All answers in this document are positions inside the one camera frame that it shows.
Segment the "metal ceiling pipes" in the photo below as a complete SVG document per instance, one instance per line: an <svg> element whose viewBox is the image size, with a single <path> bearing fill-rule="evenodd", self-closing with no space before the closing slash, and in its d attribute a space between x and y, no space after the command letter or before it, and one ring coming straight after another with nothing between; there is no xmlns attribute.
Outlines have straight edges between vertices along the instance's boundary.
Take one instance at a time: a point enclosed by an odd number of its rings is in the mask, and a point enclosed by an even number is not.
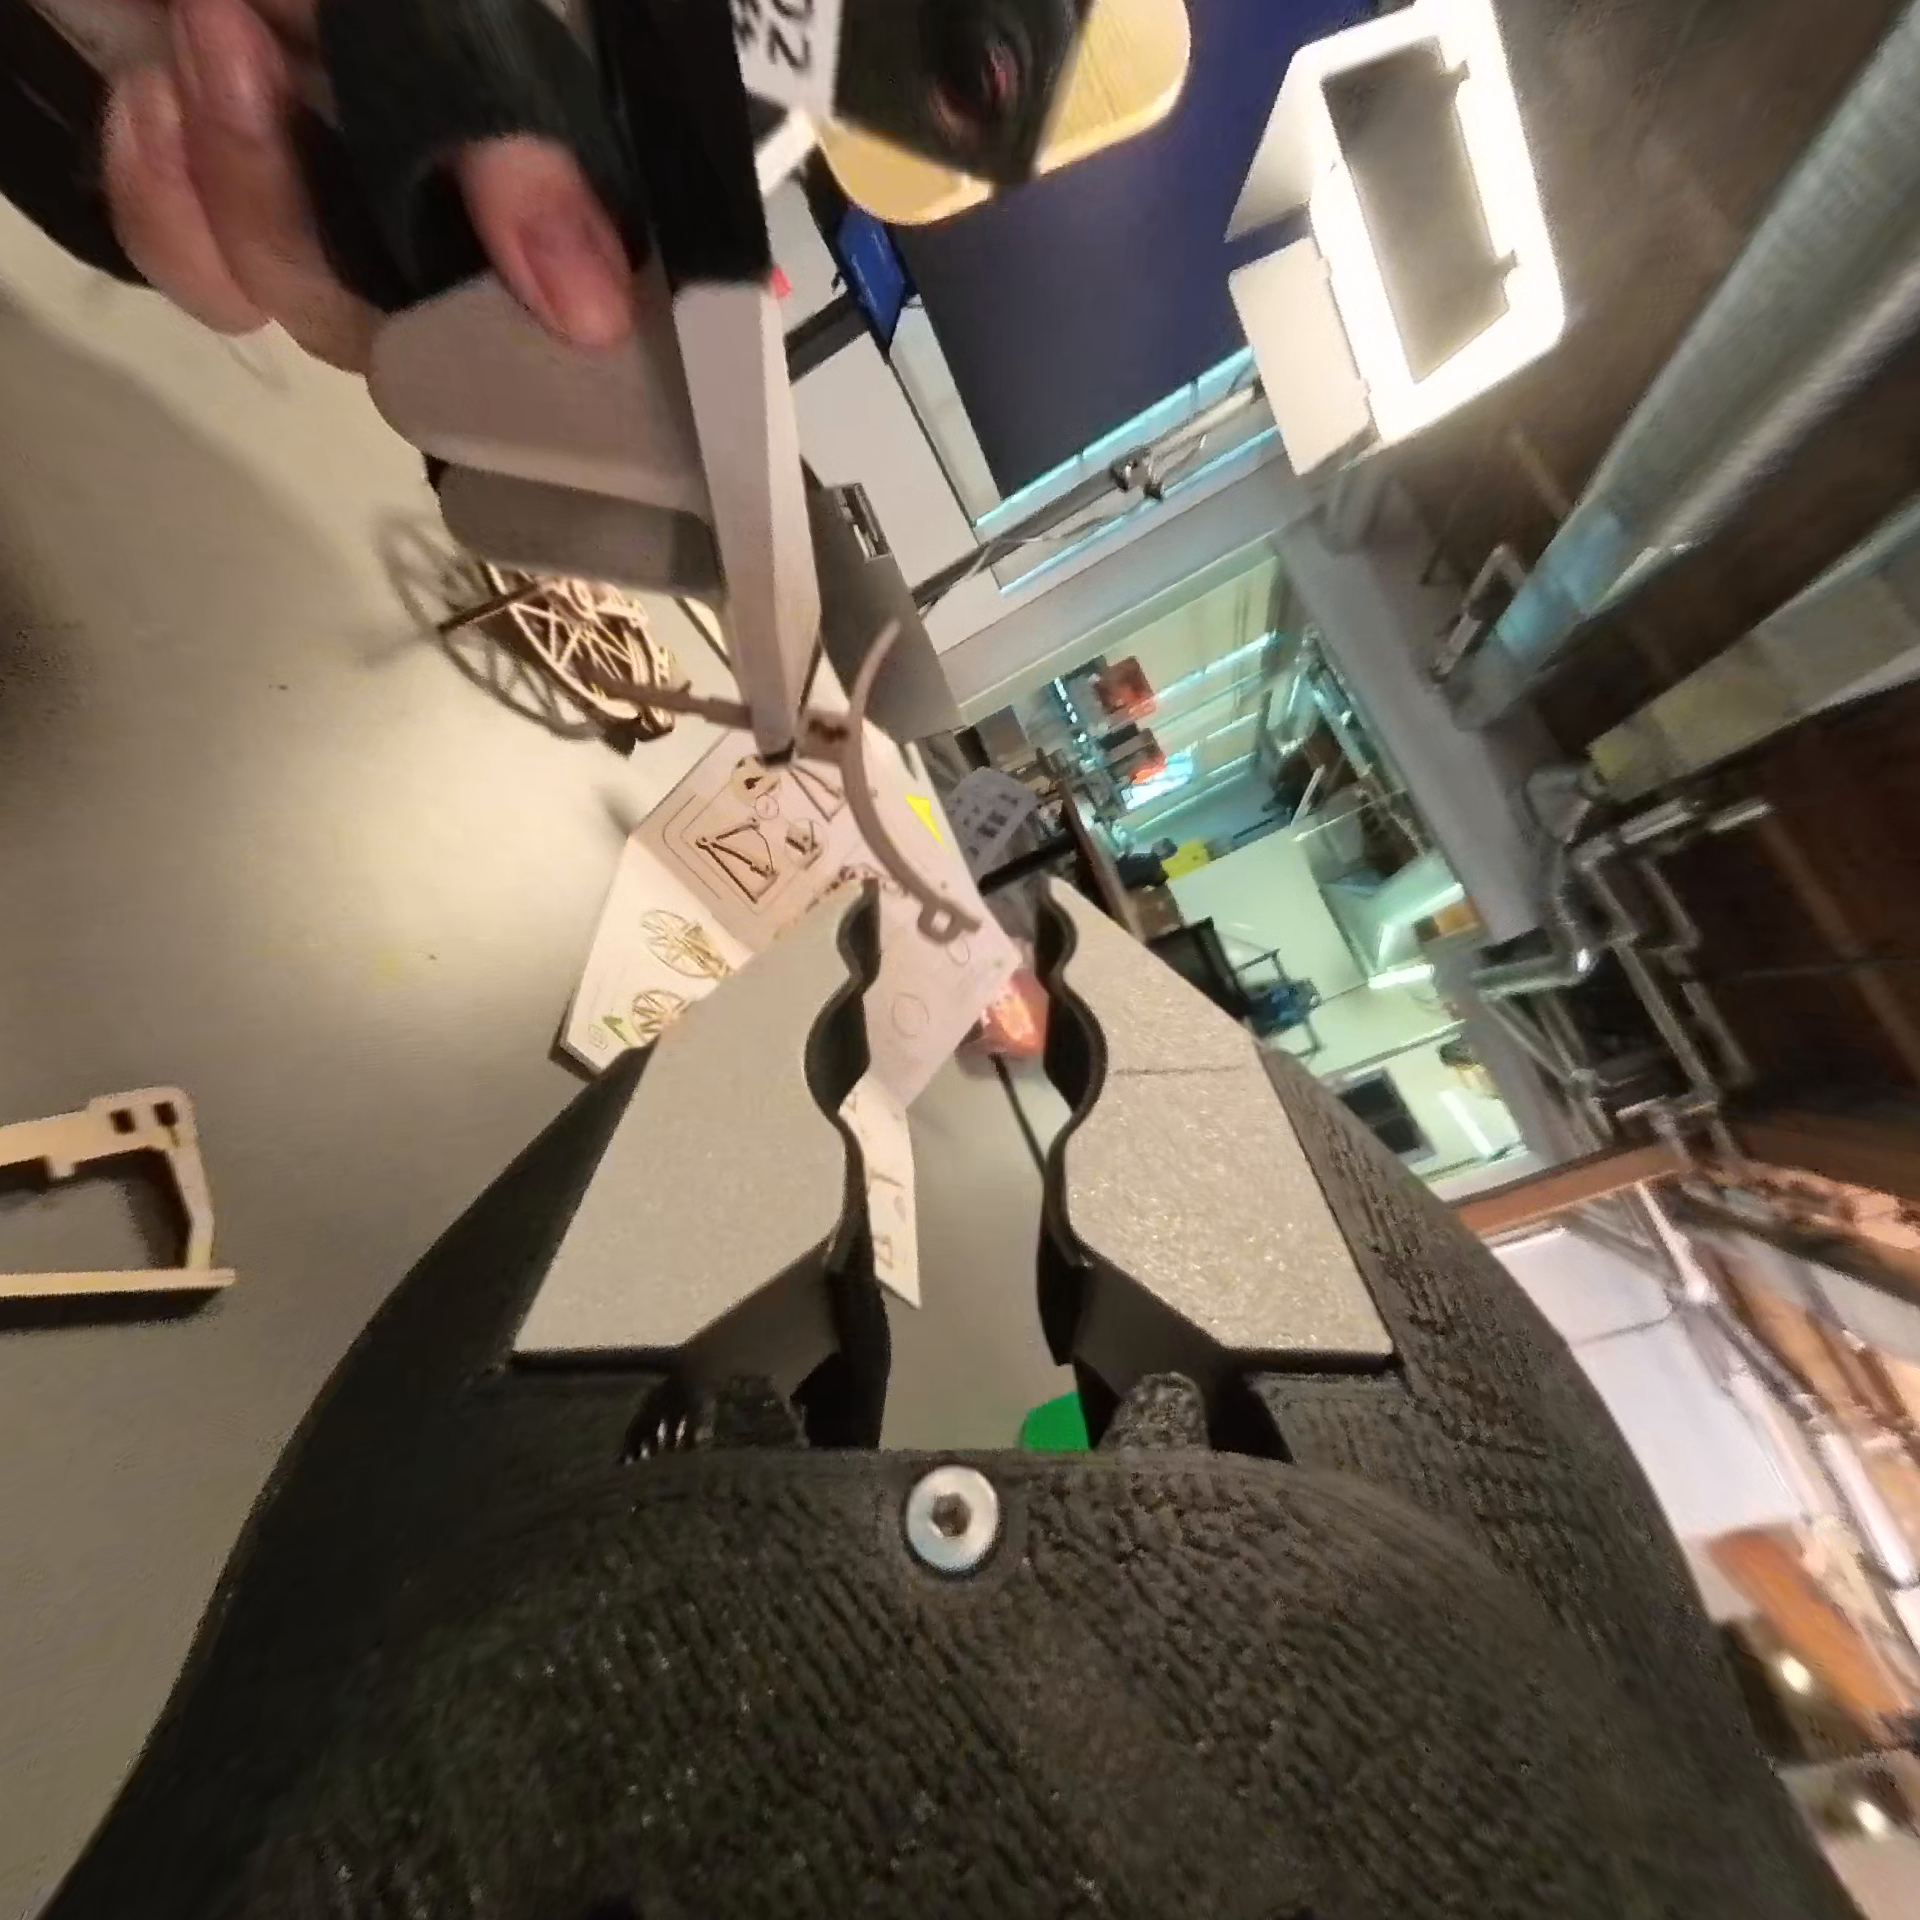
<svg viewBox="0 0 1920 1920"><path fill-rule="evenodd" d="M1772 823L1772 803L1708 782L1624 815L1570 763L1531 778L1527 799L1547 830L1544 949L1480 962L1470 983L1474 1006L1591 1143L1618 1146L1641 1128L1681 1150L1740 1162L1734 1118L1757 1068L1708 985L1705 929L1670 865ZM1621 973L1644 1042L1604 1052L1578 1020L1575 995L1604 970Z"/></svg>

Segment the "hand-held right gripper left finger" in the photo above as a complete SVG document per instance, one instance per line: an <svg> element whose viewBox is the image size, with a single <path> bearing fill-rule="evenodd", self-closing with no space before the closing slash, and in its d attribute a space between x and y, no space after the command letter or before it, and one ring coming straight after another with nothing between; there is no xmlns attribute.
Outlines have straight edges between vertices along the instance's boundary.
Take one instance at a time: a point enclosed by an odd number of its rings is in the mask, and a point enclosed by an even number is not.
<svg viewBox="0 0 1920 1920"><path fill-rule="evenodd" d="M688 1009L632 1068L515 1359L635 1363L688 1395L768 1380L802 1403L885 1403L870 1165L847 1096L871 1065L877 885L855 883Z"/></svg>

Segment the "white rectangular ceiling lamp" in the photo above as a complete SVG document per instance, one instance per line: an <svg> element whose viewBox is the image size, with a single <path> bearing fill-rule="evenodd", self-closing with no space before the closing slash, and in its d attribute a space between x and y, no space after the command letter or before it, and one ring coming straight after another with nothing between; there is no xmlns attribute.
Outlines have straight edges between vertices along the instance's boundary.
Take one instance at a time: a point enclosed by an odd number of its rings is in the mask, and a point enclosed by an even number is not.
<svg viewBox="0 0 1920 1920"><path fill-rule="evenodd" d="M1401 446L1534 365L1567 292L1495 3L1410 3L1304 46L1230 219L1290 466Z"/></svg>

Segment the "wooden offcut frame piece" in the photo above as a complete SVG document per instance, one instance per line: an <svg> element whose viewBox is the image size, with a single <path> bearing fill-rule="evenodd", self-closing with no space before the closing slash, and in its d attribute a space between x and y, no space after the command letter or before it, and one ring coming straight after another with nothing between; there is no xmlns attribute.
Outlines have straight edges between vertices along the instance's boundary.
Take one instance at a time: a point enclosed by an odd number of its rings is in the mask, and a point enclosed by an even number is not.
<svg viewBox="0 0 1920 1920"><path fill-rule="evenodd" d="M197 1112L184 1089L115 1090L91 1096L82 1109L4 1125L4 1170L30 1165L48 1183L68 1183L130 1158L162 1165L180 1222L180 1258L171 1265L141 1269L7 1272L4 1306L200 1296L238 1282L235 1269L218 1262L218 1216Z"/></svg>

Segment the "wooden bicycle model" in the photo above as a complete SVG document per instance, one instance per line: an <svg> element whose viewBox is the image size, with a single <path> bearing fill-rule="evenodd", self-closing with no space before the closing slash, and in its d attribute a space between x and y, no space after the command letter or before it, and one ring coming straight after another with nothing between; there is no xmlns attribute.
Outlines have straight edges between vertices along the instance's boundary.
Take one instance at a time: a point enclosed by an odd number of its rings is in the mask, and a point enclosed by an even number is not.
<svg viewBox="0 0 1920 1920"><path fill-rule="evenodd" d="M674 730L641 695L682 673L625 592L480 560L425 516L384 520L378 558L414 635L497 708L620 756Z"/></svg>

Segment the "metal ventilation duct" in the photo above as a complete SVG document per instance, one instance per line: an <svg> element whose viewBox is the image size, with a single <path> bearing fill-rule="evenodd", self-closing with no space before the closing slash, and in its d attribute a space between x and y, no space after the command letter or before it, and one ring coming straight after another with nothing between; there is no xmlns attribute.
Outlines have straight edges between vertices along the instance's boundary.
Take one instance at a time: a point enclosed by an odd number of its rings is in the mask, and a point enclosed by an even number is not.
<svg viewBox="0 0 1920 1920"><path fill-rule="evenodd" d="M1701 552L1917 332L1917 6L1782 180L1490 635L1437 682L1487 729Z"/></svg>

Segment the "person's left hand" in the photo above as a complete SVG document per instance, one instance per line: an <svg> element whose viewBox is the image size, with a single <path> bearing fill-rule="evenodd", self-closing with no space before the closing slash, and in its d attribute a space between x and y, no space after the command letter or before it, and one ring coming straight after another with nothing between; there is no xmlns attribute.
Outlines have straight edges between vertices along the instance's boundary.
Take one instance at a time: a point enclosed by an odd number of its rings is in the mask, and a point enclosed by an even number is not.
<svg viewBox="0 0 1920 1920"><path fill-rule="evenodd" d="M297 69L315 3L171 3L165 53L122 72L104 119L104 190L142 280L211 332L277 326L302 355L367 373L375 308L341 282L300 176ZM578 159L540 136L454 163L492 272L571 349L635 328L635 272Z"/></svg>

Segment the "grey box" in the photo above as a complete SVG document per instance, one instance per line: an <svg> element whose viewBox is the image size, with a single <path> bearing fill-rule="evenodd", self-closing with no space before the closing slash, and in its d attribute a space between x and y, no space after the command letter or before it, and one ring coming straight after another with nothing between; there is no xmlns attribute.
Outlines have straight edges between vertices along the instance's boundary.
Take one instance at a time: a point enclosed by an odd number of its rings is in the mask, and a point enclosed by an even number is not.
<svg viewBox="0 0 1920 1920"><path fill-rule="evenodd" d="M864 499L861 488L834 488L805 473L824 653L848 695L874 640L894 622L894 645L870 692L870 719L901 742L922 742L957 730L964 715L901 563L882 536L867 536Z"/></svg>

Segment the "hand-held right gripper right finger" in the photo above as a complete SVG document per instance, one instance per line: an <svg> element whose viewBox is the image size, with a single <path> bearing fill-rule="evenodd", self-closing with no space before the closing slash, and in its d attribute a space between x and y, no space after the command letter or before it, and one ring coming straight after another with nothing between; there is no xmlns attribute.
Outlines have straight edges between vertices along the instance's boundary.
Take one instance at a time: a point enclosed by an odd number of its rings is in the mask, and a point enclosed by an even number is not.
<svg viewBox="0 0 1920 1920"><path fill-rule="evenodd" d="M1038 900L1044 1149L1038 1303L1087 1423L1155 1378L1242 1423L1268 1375L1371 1380L1398 1348L1267 1052L1087 893Z"/></svg>

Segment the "paper instruction booklet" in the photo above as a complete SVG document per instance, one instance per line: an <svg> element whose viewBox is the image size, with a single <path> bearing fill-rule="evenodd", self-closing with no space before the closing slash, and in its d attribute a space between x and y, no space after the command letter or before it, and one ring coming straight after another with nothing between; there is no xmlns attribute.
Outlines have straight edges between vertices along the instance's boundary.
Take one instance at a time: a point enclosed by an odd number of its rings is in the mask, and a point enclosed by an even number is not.
<svg viewBox="0 0 1920 1920"><path fill-rule="evenodd" d="M815 902L877 883L881 969L864 996L870 1072L841 1113L867 1160L877 1279L917 1309L910 1109L972 1038L1020 955L977 896L952 826L940 845L910 809L907 790L931 786L882 739L870 778L901 850L981 913L977 935L934 945L917 932L917 906L867 848L837 769L765 766L747 733L722 733L625 839L560 1042L578 1065L602 1072L655 1042Z"/></svg>

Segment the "curved wooden arc part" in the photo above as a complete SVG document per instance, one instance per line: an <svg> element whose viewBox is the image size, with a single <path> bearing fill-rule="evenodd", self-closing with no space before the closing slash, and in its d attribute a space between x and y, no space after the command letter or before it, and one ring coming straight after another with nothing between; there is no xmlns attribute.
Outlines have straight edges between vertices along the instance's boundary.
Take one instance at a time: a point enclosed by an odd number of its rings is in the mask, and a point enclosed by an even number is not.
<svg viewBox="0 0 1920 1920"><path fill-rule="evenodd" d="M870 705L881 668L894 650L901 632L901 620L885 620L877 628L877 638L871 640L858 673L852 676L837 738L842 790L867 848L877 856L881 868L894 880L894 885L917 906L917 932L934 945L952 945L960 938L977 935L984 920L981 913L970 912L967 900L931 883L901 850L877 803L870 770Z"/></svg>

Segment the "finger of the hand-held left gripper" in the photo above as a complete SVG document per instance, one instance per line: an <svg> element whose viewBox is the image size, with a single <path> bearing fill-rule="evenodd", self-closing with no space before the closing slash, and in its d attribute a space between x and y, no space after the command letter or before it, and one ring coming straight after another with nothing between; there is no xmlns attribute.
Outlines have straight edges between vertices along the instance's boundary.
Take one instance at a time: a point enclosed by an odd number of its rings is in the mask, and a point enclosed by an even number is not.
<svg viewBox="0 0 1920 1920"><path fill-rule="evenodd" d="M495 278L392 313L378 410L434 460L477 560L657 595L722 595L711 495L662 298L620 349L568 349Z"/></svg>
<svg viewBox="0 0 1920 1920"><path fill-rule="evenodd" d="M758 752L792 753L824 605L777 300L768 282L685 282L674 322L734 682Z"/></svg>

